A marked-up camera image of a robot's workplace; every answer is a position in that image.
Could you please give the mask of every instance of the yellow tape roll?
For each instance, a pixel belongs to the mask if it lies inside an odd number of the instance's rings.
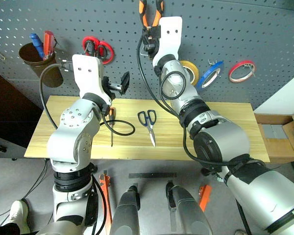
[[[186,70],[188,71],[188,73],[190,73],[191,76],[191,84],[193,86],[195,86],[199,80],[199,70],[196,67],[196,65],[194,65],[193,63],[186,61],[186,60],[181,60],[180,61],[182,66],[184,68],[186,68]]]

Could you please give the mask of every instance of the wooden table surface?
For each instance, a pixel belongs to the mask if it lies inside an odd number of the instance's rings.
[[[50,96],[47,107],[58,125],[62,112],[70,107],[79,97]],[[207,102],[212,110],[242,127],[250,139],[250,155],[255,159],[270,162],[264,141],[259,131],[253,110],[249,103]],[[136,131],[131,136],[113,135],[103,125],[95,135],[92,146],[92,159],[159,159],[159,160],[190,160],[182,146],[183,129],[178,119],[162,110],[153,100],[115,99],[116,119],[131,122]],[[146,127],[142,126],[137,113],[142,110],[154,109],[157,121],[153,127],[156,147],[153,147]],[[116,123],[114,128],[119,132],[130,132],[131,128],[123,123]],[[47,141],[54,131],[45,112],[42,113],[32,139],[25,152],[27,158],[47,158]],[[193,141],[187,138],[187,146],[193,154]]]

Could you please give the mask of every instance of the tool holder cup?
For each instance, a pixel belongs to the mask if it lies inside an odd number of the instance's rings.
[[[25,64],[30,66],[38,77],[40,77],[41,73],[47,66],[57,63],[55,60],[55,53],[53,53],[47,60],[42,60],[33,43],[28,43],[22,46],[19,50],[19,56],[23,59]],[[58,67],[50,69],[46,74],[43,83],[47,87],[61,86],[63,83],[63,77],[60,69]]]

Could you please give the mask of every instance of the blue tape roll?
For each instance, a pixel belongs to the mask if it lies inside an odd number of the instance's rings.
[[[214,83],[218,77],[218,75],[223,71],[223,61],[219,61],[213,66],[211,66],[203,76],[200,77],[199,81],[196,84],[196,90],[198,92],[206,89],[209,87],[212,83]]]

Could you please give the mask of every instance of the red scissors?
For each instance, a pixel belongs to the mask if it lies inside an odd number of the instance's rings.
[[[105,41],[99,41],[99,39],[94,36],[84,37],[82,46],[86,55],[98,57],[102,60],[104,65],[110,63],[114,58],[114,51],[110,44]]]

